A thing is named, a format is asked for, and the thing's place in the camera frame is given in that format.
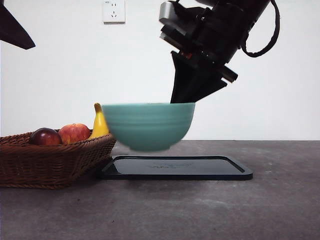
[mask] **electrical outlet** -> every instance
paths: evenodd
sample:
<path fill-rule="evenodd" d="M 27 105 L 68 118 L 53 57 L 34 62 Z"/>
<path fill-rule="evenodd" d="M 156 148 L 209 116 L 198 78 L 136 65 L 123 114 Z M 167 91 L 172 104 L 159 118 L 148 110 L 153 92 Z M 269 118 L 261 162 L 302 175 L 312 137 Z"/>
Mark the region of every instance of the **electrical outlet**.
<path fill-rule="evenodd" d="M 104 0 L 103 22 L 125 23 L 126 22 L 126 0 Z"/>

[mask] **wicker basket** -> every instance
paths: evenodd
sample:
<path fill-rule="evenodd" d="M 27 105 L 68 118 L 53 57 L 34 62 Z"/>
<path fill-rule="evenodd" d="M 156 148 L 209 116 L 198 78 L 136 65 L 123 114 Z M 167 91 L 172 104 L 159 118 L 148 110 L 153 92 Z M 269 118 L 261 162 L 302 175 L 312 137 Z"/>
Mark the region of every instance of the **wicker basket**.
<path fill-rule="evenodd" d="M 0 187 L 61 189 L 110 157 L 111 134 L 64 145 L 28 144 L 32 132 L 0 137 Z"/>

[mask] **yellow banana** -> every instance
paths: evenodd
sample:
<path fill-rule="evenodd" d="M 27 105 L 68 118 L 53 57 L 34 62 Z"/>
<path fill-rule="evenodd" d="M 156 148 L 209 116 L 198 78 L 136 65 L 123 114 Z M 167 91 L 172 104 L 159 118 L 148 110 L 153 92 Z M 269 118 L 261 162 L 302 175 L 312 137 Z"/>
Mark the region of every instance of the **yellow banana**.
<path fill-rule="evenodd" d="M 93 123 L 92 134 L 89 137 L 89 139 L 101 137 L 109 133 L 109 128 L 108 128 L 104 113 L 102 112 L 100 103 L 96 102 L 94 104 L 94 109 L 95 109 L 95 118 Z"/>

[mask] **bowl rim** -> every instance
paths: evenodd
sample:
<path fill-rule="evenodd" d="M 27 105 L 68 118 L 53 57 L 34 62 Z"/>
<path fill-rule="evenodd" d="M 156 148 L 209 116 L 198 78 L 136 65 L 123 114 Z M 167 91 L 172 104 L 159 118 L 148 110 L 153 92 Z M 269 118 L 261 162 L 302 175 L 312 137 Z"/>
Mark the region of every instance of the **bowl rim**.
<path fill-rule="evenodd" d="M 195 105 L 195 102 L 181 102 L 181 103 L 170 103 L 170 102 L 128 102 L 128 103 L 108 103 L 101 104 L 102 107 L 126 107 L 126 106 L 186 106 L 186 105 Z"/>

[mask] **gray table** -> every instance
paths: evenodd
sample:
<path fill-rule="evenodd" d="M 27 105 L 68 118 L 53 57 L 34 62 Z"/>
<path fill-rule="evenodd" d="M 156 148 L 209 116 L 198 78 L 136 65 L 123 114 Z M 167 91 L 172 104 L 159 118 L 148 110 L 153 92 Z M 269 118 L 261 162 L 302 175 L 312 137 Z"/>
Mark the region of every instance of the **gray table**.
<path fill-rule="evenodd" d="M 116 144 L 113 155 L 141 154 Z M 319 141 L 181 141 L 149 155 L 226 155 L 247 181 L 97 180 L 0 188 L 2 240 L 318 240 Z"/>

